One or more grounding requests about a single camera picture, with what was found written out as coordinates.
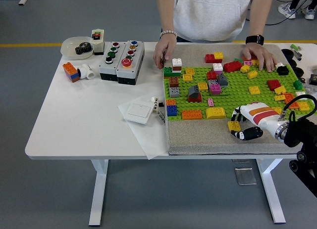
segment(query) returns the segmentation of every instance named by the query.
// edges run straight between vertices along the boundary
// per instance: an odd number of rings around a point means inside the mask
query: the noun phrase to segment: white sweatshirt
[[[241,32],[250,0],[175,0],[174,29],[183,39],[231,42]]]

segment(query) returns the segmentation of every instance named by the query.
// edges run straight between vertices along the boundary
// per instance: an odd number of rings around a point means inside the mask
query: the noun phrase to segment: person
[[[286,16],[288,19],[295,19],[296,18],[296,7],[300,0],[292,0],[290,3],[282,4],[278,7],[278,11]],[[315,7],[317,5],[317,0],[312,0],[312,3],[305,7],[302,12],[305,15],[305,19],[313,20],[315,17]]]
[[[170,59],[177,41],[233,41],[243,28],[250,1],[250,30],[242,53],[247,59],[255,55],[260,70],[264,63],[269,72],[274,70],[275,57],[259,44],[263,44],[262,34],[272,0],[157,0],[162,25],[153,55],[157,68],[163,68],[163,53],[165,60]]]

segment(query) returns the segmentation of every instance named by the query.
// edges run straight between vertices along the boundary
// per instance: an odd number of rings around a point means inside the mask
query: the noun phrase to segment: smartwatch
[[[257,44],[263,45],[264,37],[262,35],[247,36],[246,44],[247,43],[257,43]]]

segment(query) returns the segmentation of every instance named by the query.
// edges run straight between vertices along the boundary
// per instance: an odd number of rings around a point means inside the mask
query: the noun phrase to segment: sneaker
[[[295,19],[296,9],[290,10],[290,5],[291,3],[282,4],[278,7],[278,11],[279,13],[285,15],[288,19]]]
[[[302,10],[302,12],[305,14],[305,19],[307,20],[313,20],[316,13],[315,9],[308,10],[308,6],[306,7],[306,9]]]

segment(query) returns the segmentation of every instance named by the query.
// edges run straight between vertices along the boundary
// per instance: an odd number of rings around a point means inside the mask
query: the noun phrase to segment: gray floor
[[[158,40],[155,0],[0,0],[0,44],[61,43],[105,29],[107,41]],[[268,23],[284,16],[274,1]],[[248,22],[238,40],[248,33]],[[267,26],[267,40],[317,40],[302,14]],[[84,229],[90,161],[35,161],[24,148],[61,58],[60,47],[0,48],[0,228]],[[272,172],[286,224],[275,225],[258,171],[239,186],[230,160],[110,161],[101,228],[315,228],[317,199],[283,160]]]

